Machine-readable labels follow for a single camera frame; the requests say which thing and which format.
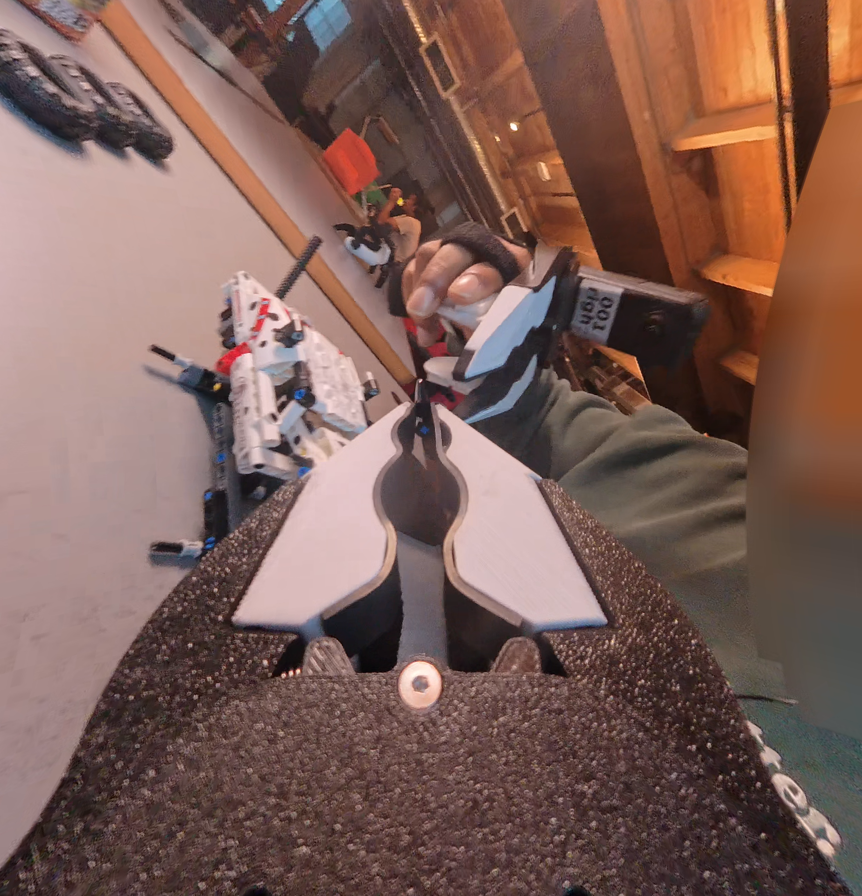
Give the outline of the black lego tooth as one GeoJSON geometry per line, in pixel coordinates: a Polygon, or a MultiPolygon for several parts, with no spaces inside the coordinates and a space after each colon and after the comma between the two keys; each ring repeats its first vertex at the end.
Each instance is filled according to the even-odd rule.
{"type": "Polygon", "coordinates": [[[423,469],[429,469],[439,456],[440,431],[435,406],[430,400],[427,384],[423,380],[419,380],[414,387],[410,418],[411,435],[408,442],[411,454],[423,469]],[[430,432],[425,436],[415,431],[416,421],[420,419],[427,420],[430,427],[430,432]]]}

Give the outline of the white and black device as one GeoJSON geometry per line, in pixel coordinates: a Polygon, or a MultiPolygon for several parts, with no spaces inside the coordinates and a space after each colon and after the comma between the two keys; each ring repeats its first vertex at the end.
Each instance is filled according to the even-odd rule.
{"type": "Polygon", "coordinates": [[[374,285],[381,289],[396,263],[392,224],[372,221],[363,226],[354,226],[342,222],[334,225],[334,230],[344,235],[347,251],[363,262],[369,273],[377,274],[374,285]]]}

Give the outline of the lego set box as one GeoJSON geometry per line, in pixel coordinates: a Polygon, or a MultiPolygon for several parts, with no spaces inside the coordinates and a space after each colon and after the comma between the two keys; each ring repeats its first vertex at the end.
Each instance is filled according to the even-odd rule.
{"type": "Polygon", "coordinates": [[[20,1],[22,6],[72,43],[100,22],[111,1],[20,1]]]}

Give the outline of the white lego truck model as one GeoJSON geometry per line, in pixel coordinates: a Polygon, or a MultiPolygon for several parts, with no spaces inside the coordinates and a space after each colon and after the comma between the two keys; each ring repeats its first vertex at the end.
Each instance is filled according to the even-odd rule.
{"type": "Polygon", "coordinates": [[[150,559],[200,560],[259,503],[298,482],[347,447],[370,422],[380,389],[288,299],[322,244],[312,237],[280,285],[246,272],[223,287],[223,355],[198,364],[162,346],[148,349],[178,367],[178,384],[211,401],[212,483],[201,501],[196,540],[158,540],[150,559]]]}

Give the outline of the orange red chair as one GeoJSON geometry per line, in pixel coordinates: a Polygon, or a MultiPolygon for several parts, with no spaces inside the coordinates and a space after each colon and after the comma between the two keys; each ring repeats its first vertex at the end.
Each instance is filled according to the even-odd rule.
{"type": "Polygon", "coordinates": [[[356,196],[376,181],[377,160],[366,141],[346,128],[323,152],[322,160],[347,196],[356,196]]]}

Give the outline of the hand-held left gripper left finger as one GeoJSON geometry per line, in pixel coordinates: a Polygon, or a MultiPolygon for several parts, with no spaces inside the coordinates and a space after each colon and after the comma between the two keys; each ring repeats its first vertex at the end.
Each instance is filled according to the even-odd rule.
{"type": "Polygon", "coordinates": [[[310,472],[245,588],[232,623],[241,629],[323,635],[325,623],[376,590],[396,559],[380,507],[380,481],[402,449],[399,405],[310,472]]]}

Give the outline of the silver ventilation duct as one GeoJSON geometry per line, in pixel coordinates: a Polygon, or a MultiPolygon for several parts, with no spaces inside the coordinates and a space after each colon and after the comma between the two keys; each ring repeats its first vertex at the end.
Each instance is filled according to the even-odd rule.
{"type": "Polygon", "coordinates": [[[470,122],[469,102],[463,96],[467,83],[451,53],[442,6],[442,2],[383,1],[377,16],[467,216],[509,236],[509,217],[515,209],[470,122]]]}

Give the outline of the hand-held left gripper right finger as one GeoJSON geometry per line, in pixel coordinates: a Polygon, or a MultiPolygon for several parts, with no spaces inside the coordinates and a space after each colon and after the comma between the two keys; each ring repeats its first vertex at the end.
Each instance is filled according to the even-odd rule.
{"type": "Polygon", "coordinates": [[[607,624],[591,584],[541,490],[541,479],[444,407],[442,463],[459,509],[443,542],[449,580],[524,632],[607,624]]]}

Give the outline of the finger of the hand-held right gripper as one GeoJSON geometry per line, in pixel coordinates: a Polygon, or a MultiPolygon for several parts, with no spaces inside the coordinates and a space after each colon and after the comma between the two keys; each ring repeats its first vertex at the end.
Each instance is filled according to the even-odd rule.
{"type": "Polygon", "coordinates": [[[506,363],[471,383],[466,421],[482,422],[512,410],[537,376],[539,351],[515,349],[506,363]]]}
{"type": "Polygon", "coordinates": [[[539,328],[552,303],[555,282],[536,287],[510,284],[495,297],[462,351],[462,381],[499,370],[511,353],[539,328]]]}

